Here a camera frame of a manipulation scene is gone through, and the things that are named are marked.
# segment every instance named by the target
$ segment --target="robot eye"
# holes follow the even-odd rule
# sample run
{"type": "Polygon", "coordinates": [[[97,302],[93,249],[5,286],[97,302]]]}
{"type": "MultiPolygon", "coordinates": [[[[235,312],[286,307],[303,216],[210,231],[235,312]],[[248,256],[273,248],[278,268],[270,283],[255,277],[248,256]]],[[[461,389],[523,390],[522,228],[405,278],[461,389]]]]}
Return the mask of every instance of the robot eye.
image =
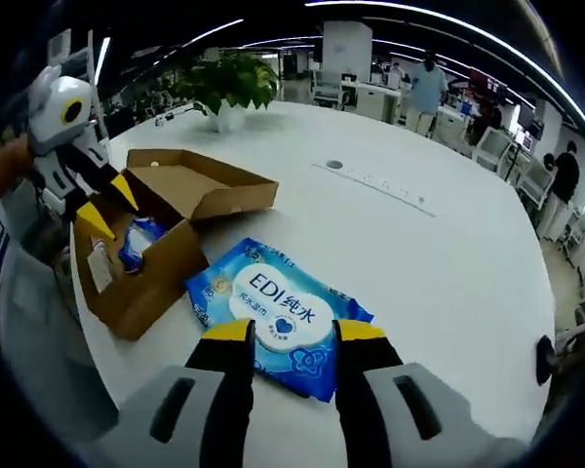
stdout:
{"type": "Polygon", "coordinates": [[[62,111],[62,123],[65,125],[71,124],[74,120],[76,120],[76,117],[80,115],[80,111],[82,110],[82,104],[83,102],[81,99],[75,99],[70,102],[62,111]]]}

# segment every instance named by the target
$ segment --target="wet wipes package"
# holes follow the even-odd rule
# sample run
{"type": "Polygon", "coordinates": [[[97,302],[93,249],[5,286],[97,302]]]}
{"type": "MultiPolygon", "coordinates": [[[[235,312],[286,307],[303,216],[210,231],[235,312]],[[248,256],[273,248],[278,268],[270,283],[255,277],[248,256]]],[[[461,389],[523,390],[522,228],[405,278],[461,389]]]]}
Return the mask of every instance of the wet wipes package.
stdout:
{"type": "Polygon", "coordinates": [[[165,228],[151,217],[135,219],[124,238],[124,245],[117,256],[127,272],[138,271],[143,261],[143,251],[165,235],[165,228]]]}
{"type": "Polygon", "coordinates": [[[372,320],[354,298],[249,238],[186,281],[186,287],[206,328],[255,319],[255,367],[294,392],[324,402],[335,390],[332,320],[372,320]]]}

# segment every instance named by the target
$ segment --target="white flower pot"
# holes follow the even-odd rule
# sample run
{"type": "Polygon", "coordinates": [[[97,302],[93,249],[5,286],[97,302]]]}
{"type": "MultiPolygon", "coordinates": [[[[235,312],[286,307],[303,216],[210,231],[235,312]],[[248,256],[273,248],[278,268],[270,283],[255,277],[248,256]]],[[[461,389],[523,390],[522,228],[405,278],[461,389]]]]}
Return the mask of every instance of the white flower pot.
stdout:
{"type": "Polygon", "coordinates": [[[245,122],[245,107],[240,104],[230,107],[230,104],[224,99],[221,101],[218,115],[215,115],[208,107],[205,106],[205,108],[211,129],[220,134],[235,132],[245,122]]]}

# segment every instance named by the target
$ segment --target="open cardboard box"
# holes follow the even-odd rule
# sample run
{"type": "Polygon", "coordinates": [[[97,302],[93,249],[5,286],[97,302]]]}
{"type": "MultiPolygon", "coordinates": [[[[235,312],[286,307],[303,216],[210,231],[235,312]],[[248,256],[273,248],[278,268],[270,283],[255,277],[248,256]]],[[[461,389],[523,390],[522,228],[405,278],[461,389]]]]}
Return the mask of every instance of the open cardboard box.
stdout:
{"type": "Polygon", "coordinates": [[[117,252],[134,216],[95,195],[93,203],[117,236],[106,245],[113,281],[98,292],[87,261],[93,241],[78,221],[74,254],[89,309],[116,336],[135,340],[185,293],[183,281],[209,266],[188,220],[270,208],[278,183],[186,150],[133,149],[123,174],[140,214],[170,230],[145,250],[140,271],[128,274],[117,252]]]}

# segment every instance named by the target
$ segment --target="potted plant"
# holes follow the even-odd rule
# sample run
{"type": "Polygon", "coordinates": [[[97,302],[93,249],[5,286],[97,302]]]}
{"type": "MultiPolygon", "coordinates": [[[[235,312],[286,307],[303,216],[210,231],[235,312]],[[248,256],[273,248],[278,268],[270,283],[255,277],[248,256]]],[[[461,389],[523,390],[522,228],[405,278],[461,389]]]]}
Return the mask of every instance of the potted plant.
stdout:
{"type": "Polygon", "coordinates": [[[277,75],[249,54],[223,55],[217,61],[200,60],[174,84],[174,94],[193,102],[193,109],[208,116],[213,130],[238,129],[245,109],[268,107],[277,94],[277,75]]]}

